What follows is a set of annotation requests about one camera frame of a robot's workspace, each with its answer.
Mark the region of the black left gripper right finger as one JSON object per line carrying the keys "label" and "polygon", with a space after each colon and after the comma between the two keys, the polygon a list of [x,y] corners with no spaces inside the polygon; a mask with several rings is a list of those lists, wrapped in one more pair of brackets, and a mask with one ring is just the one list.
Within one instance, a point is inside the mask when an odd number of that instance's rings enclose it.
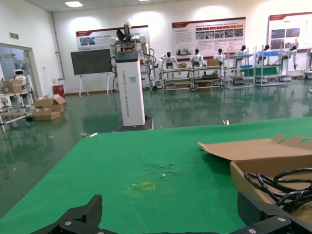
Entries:
{"label": "black left gripper right finger", "polygon": [[237,194],[237,210],[246,227],[238,234],[310,234],[312,225],[276,205],[259,202],[246,192]]}

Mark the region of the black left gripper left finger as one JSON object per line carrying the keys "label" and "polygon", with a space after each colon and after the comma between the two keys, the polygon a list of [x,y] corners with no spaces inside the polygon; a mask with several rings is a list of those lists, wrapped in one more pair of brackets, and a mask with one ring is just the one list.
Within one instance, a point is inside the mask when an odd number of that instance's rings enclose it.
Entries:
{"label": "black left gripper left finger", "polygon": [[98,234],[102,218],[102,196],[94,195],[83,206],[68,209],[56,222],[43,227],[35,234]]}

